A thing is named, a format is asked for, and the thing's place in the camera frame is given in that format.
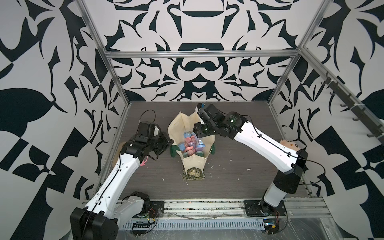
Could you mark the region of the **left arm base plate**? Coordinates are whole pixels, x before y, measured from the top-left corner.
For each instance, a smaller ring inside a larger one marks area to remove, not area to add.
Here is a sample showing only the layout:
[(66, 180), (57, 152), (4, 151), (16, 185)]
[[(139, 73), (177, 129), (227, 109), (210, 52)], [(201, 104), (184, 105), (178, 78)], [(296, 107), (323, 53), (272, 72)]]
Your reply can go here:
[(165, 210), (164, 201), (147, 201), (144, 203), (144, 213), (150, 218), (162, 217)]

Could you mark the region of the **light blue hourglass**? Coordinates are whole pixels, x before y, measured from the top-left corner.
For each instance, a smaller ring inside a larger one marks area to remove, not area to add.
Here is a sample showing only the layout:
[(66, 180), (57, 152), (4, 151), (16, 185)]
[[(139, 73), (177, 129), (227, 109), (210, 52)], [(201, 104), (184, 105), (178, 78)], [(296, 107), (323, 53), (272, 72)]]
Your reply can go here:
[(179, 149), (180, 149), (181, 152), (184, 152), (184, 151), (186, 150), (186, 145), (185, 145), (185, 143), (180, 143), (180, 144), (178, 144), (178, 147), (179, 147)]

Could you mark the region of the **pink-faced plush doll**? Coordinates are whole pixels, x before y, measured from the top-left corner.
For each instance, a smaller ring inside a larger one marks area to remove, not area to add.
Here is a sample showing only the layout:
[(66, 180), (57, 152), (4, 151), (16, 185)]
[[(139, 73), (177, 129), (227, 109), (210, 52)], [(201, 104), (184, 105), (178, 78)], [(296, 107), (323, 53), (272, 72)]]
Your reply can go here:
[(295, 142), (293, 142), (291, 140), (280, 140), (280, 144), (286, 148), (294, 150), (295, 152), (298, 152), (301, 150), (301, 148)]

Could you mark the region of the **blue hourglass back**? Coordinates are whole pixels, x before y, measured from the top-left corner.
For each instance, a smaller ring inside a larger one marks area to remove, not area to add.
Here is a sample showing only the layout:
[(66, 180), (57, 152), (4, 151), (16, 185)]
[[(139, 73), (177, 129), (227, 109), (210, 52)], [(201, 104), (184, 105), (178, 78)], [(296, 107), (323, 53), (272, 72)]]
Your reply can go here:
[(184, 138), (190, 138), (192, 135), (191, 132), (184, 132)]

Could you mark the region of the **cream canvas tote bag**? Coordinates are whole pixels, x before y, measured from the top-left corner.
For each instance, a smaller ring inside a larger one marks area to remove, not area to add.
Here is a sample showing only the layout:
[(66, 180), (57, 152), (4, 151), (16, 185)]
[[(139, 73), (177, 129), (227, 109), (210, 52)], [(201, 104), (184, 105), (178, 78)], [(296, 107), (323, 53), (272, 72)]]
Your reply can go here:
[(197, 113), (188, 116), (180, 112), (168, 126), (168, 135), (174, 141), (171, 156), (180, 157), (185, 181), (205, 179), (208, 157), (215, 153), (215, 136), (198, 137), (193, 132), (194, 124), (199, 122)]

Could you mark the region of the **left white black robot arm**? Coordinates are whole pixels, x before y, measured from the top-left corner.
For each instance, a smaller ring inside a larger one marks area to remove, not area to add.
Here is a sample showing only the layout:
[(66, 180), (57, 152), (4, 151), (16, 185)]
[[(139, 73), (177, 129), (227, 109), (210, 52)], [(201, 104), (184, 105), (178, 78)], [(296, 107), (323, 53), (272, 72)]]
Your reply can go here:
[(117, 164), (95, 196), (70, 216), (75, 240), (115, 240), (119, 229), (143, 211), (148, 196), (136, 193), (118, 204), (124, 188), (146, 159), (157, 160), (173, 141), (160, 126), (140, 122), (137, 132), (123, 145)]

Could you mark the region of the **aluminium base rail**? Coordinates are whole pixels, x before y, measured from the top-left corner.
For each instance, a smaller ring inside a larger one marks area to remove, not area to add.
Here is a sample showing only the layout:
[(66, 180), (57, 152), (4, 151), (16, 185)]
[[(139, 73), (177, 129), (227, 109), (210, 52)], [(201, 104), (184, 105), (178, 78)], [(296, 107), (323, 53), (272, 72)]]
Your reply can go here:
[[(244, 200), (259, 199), (152, 199), (164, 201), (165, 210), (162, 217), (180, 219), (220, 219), (220, 218), (275, 218), (248, 217), (245, 212)], [(287, 215), (278, 218), (330, 218), (332, 215), (322, 198), (286, 198), (283, 200)]]

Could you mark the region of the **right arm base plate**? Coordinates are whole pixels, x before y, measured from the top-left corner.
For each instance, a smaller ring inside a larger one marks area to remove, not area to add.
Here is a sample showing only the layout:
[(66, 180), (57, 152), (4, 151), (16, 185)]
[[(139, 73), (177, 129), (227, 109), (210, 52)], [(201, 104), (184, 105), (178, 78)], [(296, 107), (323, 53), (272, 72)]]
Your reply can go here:
[(244, 200), (245, 212), (248, 217), (281, 217), (287, 215), (283, 201), (277, 207), (272, 207), (263, 200)]

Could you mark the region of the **wooden round brush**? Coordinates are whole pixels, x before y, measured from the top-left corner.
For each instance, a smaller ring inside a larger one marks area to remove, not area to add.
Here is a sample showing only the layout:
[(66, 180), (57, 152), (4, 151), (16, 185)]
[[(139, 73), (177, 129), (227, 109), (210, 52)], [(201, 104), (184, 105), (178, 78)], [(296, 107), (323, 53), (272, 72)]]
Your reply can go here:
[(116, 149), (116, 152), (115, 152), (115, 155), (113, 157), (113, 162), (112, 162), (112, 168), (115, 167), (115, 165), (118, 163), (118, 160), (119, 160), (119, 155), (120, 155), (120, 152), (123, 148), (123, 146), (125, 145), (125, 143), (120, 143)]

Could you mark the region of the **black wall hook rack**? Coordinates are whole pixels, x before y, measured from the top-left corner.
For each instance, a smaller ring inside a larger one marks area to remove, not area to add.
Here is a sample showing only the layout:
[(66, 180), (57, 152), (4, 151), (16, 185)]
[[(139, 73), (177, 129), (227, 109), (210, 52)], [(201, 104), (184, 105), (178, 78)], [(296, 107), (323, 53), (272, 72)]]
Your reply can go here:
[(322, 82), (322, 86), (331, 89), (331, 96), (337, 96), (341, 101), (341, 108), (351, 111), (355, 117), (354, 122), (361, 122), (370, 133), (368, 138), (375, 138), (382, 145), (384, 144), (384, 123), (359, 100), (338, 78), (334, 78), (330, 72), (326, 72), (326, 79)]

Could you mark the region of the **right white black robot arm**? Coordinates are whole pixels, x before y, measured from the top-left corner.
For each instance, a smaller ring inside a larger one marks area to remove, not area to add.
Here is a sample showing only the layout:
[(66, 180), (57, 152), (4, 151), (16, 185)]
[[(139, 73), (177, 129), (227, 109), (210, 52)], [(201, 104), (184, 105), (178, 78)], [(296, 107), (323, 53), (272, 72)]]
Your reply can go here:
[(213, 104), (199, 103), (196, 107), (199, 122), (193, 131), (198, 138), (219, 135), (235, 140), (272, 163), (278, 170), (273, 183), (267, 188), (260, 205), (276, 208), (288, 194), (294, 194), (304, 172), (308, 154), (278, 143), (258, 130), (250, 116), (237, 112), (223, 113)]

